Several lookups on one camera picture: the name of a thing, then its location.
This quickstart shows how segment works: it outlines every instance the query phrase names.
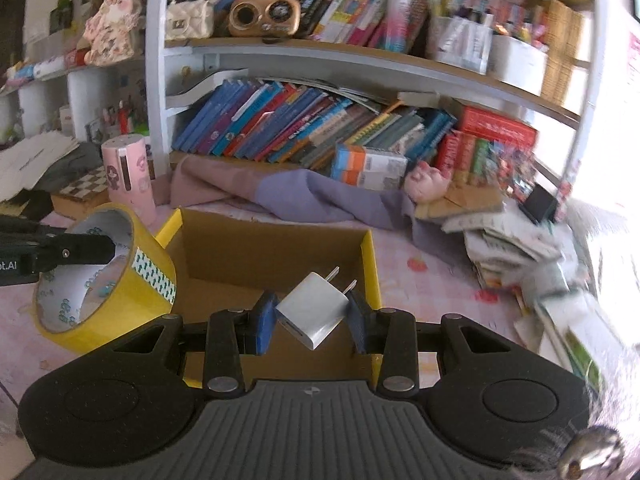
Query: plug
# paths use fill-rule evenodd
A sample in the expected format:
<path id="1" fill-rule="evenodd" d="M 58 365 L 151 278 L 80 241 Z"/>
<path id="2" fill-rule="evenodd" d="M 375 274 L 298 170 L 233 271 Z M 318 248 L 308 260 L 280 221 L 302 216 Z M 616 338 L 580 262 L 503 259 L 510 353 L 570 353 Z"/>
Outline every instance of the plug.
<path id="1" fill-rule="evenodd" d="M 340 292 L 330 282 L 338 274 L 335 267 L 326 278 L 312 272 L 276 307 L 278 320 L 310 350 L 315 350 L 347 314 L 345 296 L 357 280 Z"/>

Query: open box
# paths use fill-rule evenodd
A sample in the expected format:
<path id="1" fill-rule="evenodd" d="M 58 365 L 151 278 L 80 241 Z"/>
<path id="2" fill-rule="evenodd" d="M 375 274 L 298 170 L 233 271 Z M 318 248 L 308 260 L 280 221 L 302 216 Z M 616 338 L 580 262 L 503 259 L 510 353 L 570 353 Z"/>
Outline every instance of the open box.
<path id="1" fill-rule="evenodd" d="M 218 214 L 177 210 L 156 239 L 175 265 L 177 295 L 172 312 L 185 323 L 209 319 L 223 309 L 248 309 L 265 290 L 283 298 L 310 272 L 340 273 L 332 285 L 352 280 L 372 308 L 381 306 L 370 231 L 318 225 L 248 222 Z M 242 356 L 245 384 L 254 379 L 375 380 L 378 356 L 359 355 L 346 322 L 314 351 L 276 324 L 263 356 Z M 184 378 L 202 380 L 203 354 L 190 354 Z"/>

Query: gold speaker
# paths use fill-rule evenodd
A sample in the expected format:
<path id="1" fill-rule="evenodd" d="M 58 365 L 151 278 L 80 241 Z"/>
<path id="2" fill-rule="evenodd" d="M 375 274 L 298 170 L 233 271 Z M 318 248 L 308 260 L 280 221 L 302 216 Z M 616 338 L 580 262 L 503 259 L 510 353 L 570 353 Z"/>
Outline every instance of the gold speaker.
<path id="1" fill-rule="evenodd" d="M 297 0 L 236 0 L 229 12 L 232 36 L 293 36 L 299 26 Z"/>

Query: lavender fabric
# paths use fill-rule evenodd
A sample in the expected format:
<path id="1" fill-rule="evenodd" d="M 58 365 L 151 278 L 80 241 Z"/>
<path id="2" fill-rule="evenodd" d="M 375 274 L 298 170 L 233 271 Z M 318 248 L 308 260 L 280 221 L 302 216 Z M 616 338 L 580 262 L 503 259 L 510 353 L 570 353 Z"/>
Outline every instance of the lavender fabric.
<path id="1" fill-rule="evenodd" d="M 170 193 L 167 186 L 162 189 L 166 182 L 158 179 L 154 197 L 157 204 L 170 202 L 172 207 L 246 201 L 242 207 L 261 208 L 292 222 L 355 219 L 375 228 L 407 232 L 419 249 L 449 265 L 470 268 L 462 234 L 445 234 L 439 225 L 415 219 L 415 205 L 402 190 L 371 191 L 309 170 L 261 169 L 188 155 L 172 176 Z"/>

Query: pink tumbler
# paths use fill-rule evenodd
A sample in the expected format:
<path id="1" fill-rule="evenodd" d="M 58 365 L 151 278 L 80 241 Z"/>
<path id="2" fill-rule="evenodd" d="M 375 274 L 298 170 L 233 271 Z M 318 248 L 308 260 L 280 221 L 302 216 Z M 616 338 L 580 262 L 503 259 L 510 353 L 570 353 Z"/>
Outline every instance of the pink tumbler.
<path id="1" fill-rule="evenodd" d="M 109 200 L 129 206 L 146 225 L 156 219 L 156 203 L 146 162 L 145 137 L 122 135 L 102 145 Z"/>

